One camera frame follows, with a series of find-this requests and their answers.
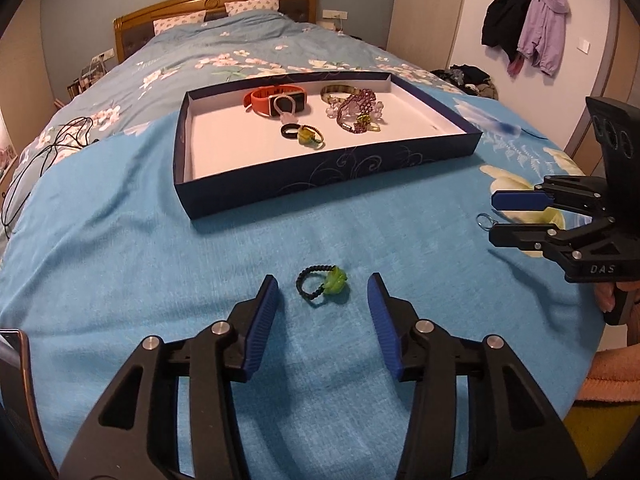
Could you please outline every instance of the bed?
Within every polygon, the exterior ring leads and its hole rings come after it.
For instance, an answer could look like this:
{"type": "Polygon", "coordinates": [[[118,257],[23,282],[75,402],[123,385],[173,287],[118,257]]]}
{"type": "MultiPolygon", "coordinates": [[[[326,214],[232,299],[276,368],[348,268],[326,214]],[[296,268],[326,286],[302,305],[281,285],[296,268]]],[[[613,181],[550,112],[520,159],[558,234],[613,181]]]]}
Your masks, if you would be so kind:
{"type": "MultiPolygon", "coordinates": [[[[538,253],[494,250],[476,216],[494,214],[494,190],[579,173],[572,161],[499,102],[318,27],[316,0],[280,0],[293,19],[275,10],[222,16],[229,1],[172,0],[116,20],[120,65],[57,112],[20,156],[2,208],[0,326],[30,337],[37,408],[56,464],[142,338],[195,335],[253,297],[266,274],[279,280],[282,302],[260,370],[234,386],[255,480],[394,475],[412,387],[384,368],[364,293],[372,272],[455,336],[501,334],[565,415],[604,327],[591,291],[565,283],[538,253]],[[208,20],[148,37],[153,20],[202,10],[208,20]],[[191,222],[172,186],[184,93],[316,70],[405,78],[482,129],[476,154],[191,222]],[[79,116],[93,119],[91,129],[78,124],[65,146],[46,151],[79,116]],[[44,158],[52,166],[41,176],[44,158]],[[301,300],[295,277],[315,264],[343,267],[348,297],[301,300]]],[[[509,220],[586,221],[555,210],[509,220]]],[[[185,387],[178,430],[190,473],[185,387]]],[[[454,473],[465,469],[459,434],[454,473]]]]}

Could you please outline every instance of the camera lens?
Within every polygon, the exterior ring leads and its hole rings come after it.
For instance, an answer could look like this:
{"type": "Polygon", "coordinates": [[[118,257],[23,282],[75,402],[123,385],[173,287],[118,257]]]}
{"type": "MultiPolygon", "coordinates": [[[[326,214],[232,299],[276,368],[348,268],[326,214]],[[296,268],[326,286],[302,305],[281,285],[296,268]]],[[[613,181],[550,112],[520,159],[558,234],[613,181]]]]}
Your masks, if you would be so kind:
{"type": "Polygon", "coordinates": [[[633,158],[634,146],[631,143],[629,134],[624,130],[620,132],[620,147],[622,148],[622,152],[625,154],[626,158],[633,158]]]}
{"type": "Polygon", "coordinates": [[[601,139],[603,136],[602,120],[597,115],[594,115],[592,121],[593,121],[593,130],[596,133],[596,139],[601,139]]]}
{"type": "Polygon", "coordinates": [[[604,119],[604,130],[609,146],[616,150],[618,148],[618,133],[609,120],[604,119]]]}

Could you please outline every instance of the patterned pillow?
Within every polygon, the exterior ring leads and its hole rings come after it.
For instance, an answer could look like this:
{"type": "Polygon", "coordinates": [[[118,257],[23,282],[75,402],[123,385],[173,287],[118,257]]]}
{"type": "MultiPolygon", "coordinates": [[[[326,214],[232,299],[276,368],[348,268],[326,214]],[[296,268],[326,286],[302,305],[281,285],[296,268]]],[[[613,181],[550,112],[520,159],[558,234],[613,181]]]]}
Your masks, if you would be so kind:
{"type": "Polygon", "coordinates": [[[229,2],[225,4],[226,13],[229,16],[246,10],[278,10],[279,8],[280,0],[247,0],[245,2],[229,2]]]}
{"type": "Polygon", "coordinates": [[[154,34],[157,36],[161,32],[169,30],[176,25],[185,25],[186,23],[203,23],[206,10],[200,12],[192,12],[191,14],[183,14],[174,18],[165,18],[163,20],[154,20],[154,34]]]}

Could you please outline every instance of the wooden headboard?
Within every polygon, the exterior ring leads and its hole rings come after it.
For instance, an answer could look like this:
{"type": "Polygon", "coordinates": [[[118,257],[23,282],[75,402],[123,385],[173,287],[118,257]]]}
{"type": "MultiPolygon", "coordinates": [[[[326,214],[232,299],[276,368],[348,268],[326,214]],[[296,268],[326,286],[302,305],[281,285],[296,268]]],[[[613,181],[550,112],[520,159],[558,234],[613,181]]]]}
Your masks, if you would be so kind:
{"type": "MultiPolygon", "coordinates": [[[[167,0],[137,10],[113,22],[118,62],[145,46],[154,36],[154,20],[207,11],[206,21],[226,16],[226,2],[245,0],[167,0]]],[[[297,22],[316,22],[316,0],[280,0],[280,12],[297,22]]]]}

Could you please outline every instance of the blue gripper pad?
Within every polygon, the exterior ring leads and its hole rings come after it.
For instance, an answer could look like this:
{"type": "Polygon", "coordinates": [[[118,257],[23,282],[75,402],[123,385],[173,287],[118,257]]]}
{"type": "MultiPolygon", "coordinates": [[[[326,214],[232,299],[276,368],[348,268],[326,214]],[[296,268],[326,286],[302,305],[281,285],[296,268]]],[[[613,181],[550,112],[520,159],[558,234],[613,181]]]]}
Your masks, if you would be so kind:
{"type": "Polygon", "coordinates": [[[389,293],[386,291],[380,275],[372,274],[367,282],[367,300],[369,301],[371,318],[378,335],[386,368],[396,380],[400,380],[404,373],[401,335],[396,332],[396,327],[387,308],[388,299],[389,293]]]}
{"type": "Polygon", "coordinates": [[[246,334],[244,343],[244,364],[242,370],[246,374],[247,380],[260,368],[262,354],[267,346],[267,339],[271,331],[271,323],[276,315],[278,307],[278,282],[273,276],[265,278],[258,296],[258,301],[254,322],[246,334]]]}
{"type": "Polygon", "coordinates": [[[544,211],[554,200],[544,191],[496,191],[491,205],[498,211],[544,211]]]}

